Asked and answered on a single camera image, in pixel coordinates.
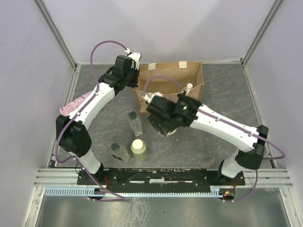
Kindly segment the aluminium frame post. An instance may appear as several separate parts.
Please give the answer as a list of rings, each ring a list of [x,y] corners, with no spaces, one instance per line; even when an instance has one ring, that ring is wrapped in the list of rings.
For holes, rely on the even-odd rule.
[[[244,58],[241,60],[242,67],[244,68],[252,58],[252,55],[256,51],[257,47],[259,46],[263,36],[265,35],[266,31],[269,29],[274,17],[278,13],[281,5],[283,4],[284,0],[275,0],[273,5],[271,6],[269,12],[267,13],[260,29],[256,33],[251,45],[249,46]]]
[[[44,21],[46,22],[48,28],[50,29],[53,37],[55,38],[56,42],[58,43],[60,49],[62,50],[65,58],[69,62],[69,64],[72,66],[73,69],[77,67],[77,63],[75,62],[74,58],[72,57],[71,52],[69,51],[59,29],[57,28],[55,22],[52,19],[52,16],[47,9],[45,3],[43,0],[33,0],[35,3],[37,9],[41,13]]]

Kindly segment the yellow-green pump lotion bottle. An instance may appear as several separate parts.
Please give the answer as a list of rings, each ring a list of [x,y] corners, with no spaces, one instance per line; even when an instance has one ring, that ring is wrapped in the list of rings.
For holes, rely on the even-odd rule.
[[[182,92],[187,96],[192,88],[193,88],[193,84],[187,83],[187,85],[184,88],[182,88]]]

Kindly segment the aluminium front rail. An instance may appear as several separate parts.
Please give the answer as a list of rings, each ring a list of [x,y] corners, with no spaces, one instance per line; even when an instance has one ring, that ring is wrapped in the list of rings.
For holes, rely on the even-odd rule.
[[[292,188],[293,184],[285,168],[259,169],[258,176],[254,171],[244,171],[245,186],[252,187],[257,180],[257,188]],[[38,170],[35,187],[76,187],[78,174],[74,168],[40,168]]]

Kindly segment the left aluminium frame post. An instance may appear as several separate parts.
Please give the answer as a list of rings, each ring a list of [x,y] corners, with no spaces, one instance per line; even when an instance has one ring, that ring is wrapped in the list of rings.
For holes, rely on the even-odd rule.
[[[37,9],[41,13],[44,21],[46,22],[48,28],[50,29],[53,37],[55,38],[56,42],[58,43],[60,49],[62,50],[65,58],[69,62],[69,64],[72,66],[73,69],[77,67],[77,63],[75,62],[74,58],[72,57],[71,52],[69,51],[59,29],[57,28],[55,22],[52,19],[52,16],[47,9],[45,3],[43,0],[33,0],[35,3]]]

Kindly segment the right aluminium frame post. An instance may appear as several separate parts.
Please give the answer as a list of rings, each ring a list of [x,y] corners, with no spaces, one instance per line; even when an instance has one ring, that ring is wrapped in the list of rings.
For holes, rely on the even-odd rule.
[[[256,33],[251,45],[249,46],[244,58],[241,60],[242,67],[244,68],[252,58],[252,55],[256,51],[257,47],[259,46],[263,36],[265,35],[266,31],[269,29],[274,17],[278,13],[281,5],[283,4],[284,0],[275,0],[273,5],[271,6],[269,12],[267,13],[260,29]]]

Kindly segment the short clear glass bottle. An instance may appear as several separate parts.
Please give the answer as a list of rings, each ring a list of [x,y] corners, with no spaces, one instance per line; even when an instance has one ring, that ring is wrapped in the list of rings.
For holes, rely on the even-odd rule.
[[[108,147],[109,153],[113,159],[127,163],[130,155],[124,145],[119,143],[111,143]]]

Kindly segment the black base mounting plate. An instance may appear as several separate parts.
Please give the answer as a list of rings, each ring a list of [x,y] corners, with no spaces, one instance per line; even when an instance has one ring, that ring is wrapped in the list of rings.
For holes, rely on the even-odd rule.
[[[243,186],[245,178],[239,172],[235,178],[222,175],[217,169],[205,168],[104,168],[93,175],[100,184],[110,183],[112,186],[127,183],[201,183],[213,186]]]

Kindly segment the tall clear glass bottle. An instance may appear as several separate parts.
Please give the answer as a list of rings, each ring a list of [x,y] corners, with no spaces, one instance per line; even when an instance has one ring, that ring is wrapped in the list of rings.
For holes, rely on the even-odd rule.
[[[126,112],[126,115],[128,117],[130,127],[132,128],[132,130],[134,132],[134,135],[139,136],[139,135],[143,134],[142,123],[141,123],[141,120],[140,120],[137,112],[129,111],[129,112]]]

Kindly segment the cream bottle white cap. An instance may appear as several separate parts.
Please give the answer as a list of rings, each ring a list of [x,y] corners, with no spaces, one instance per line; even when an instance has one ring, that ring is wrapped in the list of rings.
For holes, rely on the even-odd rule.
[[[168,136],[173,135],[176,131],[177,131],[177,128],[175,128],[175,129],[167,128],[164,130],[164,133],[165,133],[165,136],[168,137]]]

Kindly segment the pink printed package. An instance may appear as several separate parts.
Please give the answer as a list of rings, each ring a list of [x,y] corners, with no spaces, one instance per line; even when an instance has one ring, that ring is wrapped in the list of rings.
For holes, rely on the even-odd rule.
[[[74,99],[70,103],[68,103],[66,106],[61,107],[60,114],[63,116],[68,116],[71,112],[73,112],[75,109],[77,109],[84,101],[85,99],[91,94],[91,91],[81,95],[80,97]]]

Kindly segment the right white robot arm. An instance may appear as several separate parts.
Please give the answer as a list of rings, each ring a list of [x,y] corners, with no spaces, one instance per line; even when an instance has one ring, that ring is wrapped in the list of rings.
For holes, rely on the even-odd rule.
[[[220,184],[229,184],[243,170],[258,170],[264,158],[265,139],[268,128],[240,124],[224,117],[185,94],[178,94],[173,102],[156,92],[145,94],[149,122],[163,136],[173,134],[179,127],[206,131],[237,147],[237,150],[222,162],[217,172]]]

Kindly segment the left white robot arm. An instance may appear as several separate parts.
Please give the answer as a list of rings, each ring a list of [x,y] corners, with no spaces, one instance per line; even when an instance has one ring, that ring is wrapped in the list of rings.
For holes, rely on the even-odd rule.
[[[97,80],[97,85],[79,107],[67,116],[56,119],[57,146],[69,152],[89,172],[93,184],[104,181],[102,164],[91,150],[92,140],[88,128],[101,109],[125,87],[138,85],[141,54],[132,52],[119,55],[113,67]]]

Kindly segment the brown canvas tote bag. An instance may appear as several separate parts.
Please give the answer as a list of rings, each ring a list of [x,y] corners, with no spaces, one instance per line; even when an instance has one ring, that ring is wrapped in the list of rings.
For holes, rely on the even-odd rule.
[[[202,63],[199,61],[178,61],[167,63],[150,63],[140,67],[138,87],[134,89],[138,103],[138,113],[147,114],[147,104],[143,93],[151,95],[162,93],[167,99],[176,102],[178,94],[187,89],[187,96],[201,100],[204,89]]]

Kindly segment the yellow-green bottle white cap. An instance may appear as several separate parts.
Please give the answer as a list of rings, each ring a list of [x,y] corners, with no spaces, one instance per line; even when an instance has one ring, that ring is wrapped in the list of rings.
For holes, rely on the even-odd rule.
[[[142,140],[134,140],[131,144],[131,150],[137,160],[142,161],[147,158],[146,144]]]

